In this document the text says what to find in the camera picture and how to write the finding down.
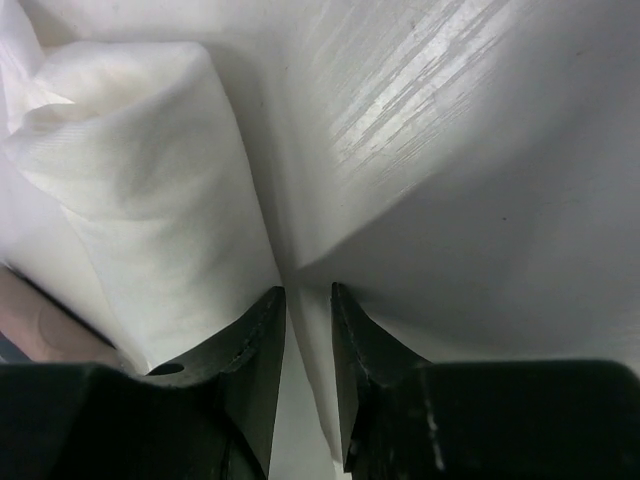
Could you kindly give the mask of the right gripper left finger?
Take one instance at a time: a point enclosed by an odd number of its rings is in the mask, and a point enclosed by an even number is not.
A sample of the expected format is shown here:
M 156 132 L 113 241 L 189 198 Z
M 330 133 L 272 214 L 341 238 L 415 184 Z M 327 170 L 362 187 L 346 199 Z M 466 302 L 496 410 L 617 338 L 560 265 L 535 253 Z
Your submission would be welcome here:
M 205 479 L 269 475 L 286 333 L 273 287 L 238 320 L 146 375 L 185 407 L 184 445 Z

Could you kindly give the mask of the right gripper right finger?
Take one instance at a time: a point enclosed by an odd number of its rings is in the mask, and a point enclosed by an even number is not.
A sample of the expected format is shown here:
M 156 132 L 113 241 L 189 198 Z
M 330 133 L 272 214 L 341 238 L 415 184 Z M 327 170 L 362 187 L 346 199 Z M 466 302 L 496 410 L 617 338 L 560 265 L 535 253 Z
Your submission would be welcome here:
M 349 289 L 331 287 L 332 350 L 347 473 L 433 473 L 428 361 L 376 324 Z

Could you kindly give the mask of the white printed t-shirt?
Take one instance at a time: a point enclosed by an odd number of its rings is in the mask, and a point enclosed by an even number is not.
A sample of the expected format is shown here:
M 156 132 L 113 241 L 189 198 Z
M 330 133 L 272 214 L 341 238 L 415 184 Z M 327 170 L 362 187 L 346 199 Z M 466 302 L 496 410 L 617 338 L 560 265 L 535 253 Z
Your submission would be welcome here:
M 145 377 L 283 288 L 209 52 L 193 42 L 46 52 L 22 6 L 5 1 L 1 81 L 2 157 L 59 206 L 79 242 L 71 255 L 108 306 L 77 322 L 2 271 L 1 326 L 23 321 L 31 356 L 1 369 L 2 477 L 202 479 L 183 443 L 185 407 Z M 265 479 L 332 479 L 285 295 Z

